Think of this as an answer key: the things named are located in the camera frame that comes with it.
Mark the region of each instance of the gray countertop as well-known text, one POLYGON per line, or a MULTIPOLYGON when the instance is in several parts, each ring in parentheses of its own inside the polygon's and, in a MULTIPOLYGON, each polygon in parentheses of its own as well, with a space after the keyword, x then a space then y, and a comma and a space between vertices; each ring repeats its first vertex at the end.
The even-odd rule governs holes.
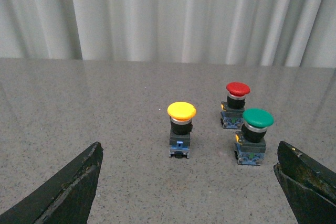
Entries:
POLYGON ((0 213, 90 143, 104 158, 88 223, 296 223, 273 173, 281 140, 335 171, 334 69, 0 59, 0 213), (261 166, 220 125, 232 81, 275 119, 261 166), (175 101, 195 105, 190 159, 169 158, 175 101))

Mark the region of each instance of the green push button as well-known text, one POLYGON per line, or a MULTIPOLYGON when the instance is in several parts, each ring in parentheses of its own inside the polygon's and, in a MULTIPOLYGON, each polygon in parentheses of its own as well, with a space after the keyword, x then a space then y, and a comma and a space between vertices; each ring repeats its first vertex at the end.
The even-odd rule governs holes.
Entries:
POLYGON ((257 108, 245 110, 243 118, 249 125, 257 128, 265 128, 274 123, 273 116, 270 113, 257 108))

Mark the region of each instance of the red push button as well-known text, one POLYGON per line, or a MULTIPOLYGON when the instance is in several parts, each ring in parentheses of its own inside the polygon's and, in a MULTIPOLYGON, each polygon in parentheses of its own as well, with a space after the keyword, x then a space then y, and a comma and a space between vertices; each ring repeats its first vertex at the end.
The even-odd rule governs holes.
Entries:
POLYGON ((226 85, 226 89, 230 92, 230 94, 236 97, 243 97, 251 92, 250 87, 241 82, 230 82, 228 85, 226 85))

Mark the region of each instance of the curtain fold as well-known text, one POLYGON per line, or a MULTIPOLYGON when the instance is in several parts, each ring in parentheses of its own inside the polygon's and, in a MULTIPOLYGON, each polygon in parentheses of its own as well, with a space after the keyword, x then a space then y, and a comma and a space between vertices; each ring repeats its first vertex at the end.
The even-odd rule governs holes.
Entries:
POLYGON ((0 0, 0 57, 336 67, 334 0, 0 0))

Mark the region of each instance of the yellow push button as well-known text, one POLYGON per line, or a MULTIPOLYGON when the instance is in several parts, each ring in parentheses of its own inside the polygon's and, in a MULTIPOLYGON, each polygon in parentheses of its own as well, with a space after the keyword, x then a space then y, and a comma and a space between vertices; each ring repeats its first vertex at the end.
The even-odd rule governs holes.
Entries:
POLYGON ((196 108, 187 102, 174 102, 169 105, 167 112, 176 120, 187 121, 196 115, 196 108))

